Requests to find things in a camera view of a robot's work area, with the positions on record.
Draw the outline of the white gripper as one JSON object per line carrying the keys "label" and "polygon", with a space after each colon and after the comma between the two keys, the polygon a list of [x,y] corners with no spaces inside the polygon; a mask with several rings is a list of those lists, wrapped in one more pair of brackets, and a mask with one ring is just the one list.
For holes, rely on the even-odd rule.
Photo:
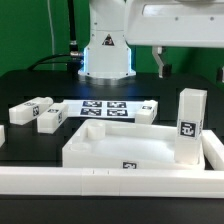
{"label": "white gripper", "polygon": [[224,0],[127,0],[125,39],[149,45],[160,78],[171,75],[165,48],[224,48]]}

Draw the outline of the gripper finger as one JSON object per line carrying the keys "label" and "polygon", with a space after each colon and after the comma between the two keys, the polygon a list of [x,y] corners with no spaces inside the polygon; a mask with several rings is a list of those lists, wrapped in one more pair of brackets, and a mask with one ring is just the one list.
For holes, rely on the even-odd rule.
{"label": "gripper finger", "polygon": [[216,80],[217,80],[218,82],[224,83],[224,66],[219,67],[219,68],[217,69]]}

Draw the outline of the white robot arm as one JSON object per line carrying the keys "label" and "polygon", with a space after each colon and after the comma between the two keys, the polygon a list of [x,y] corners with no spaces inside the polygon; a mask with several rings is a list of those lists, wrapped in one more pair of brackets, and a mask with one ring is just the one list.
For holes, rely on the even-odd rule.
{"label": "white robot arm", "polygon": [[166,47],[224,48],[224,0],[89,0],[90,41],[82,80],[132,78],[132,45],[150,46],[161,78],[171,74]]}

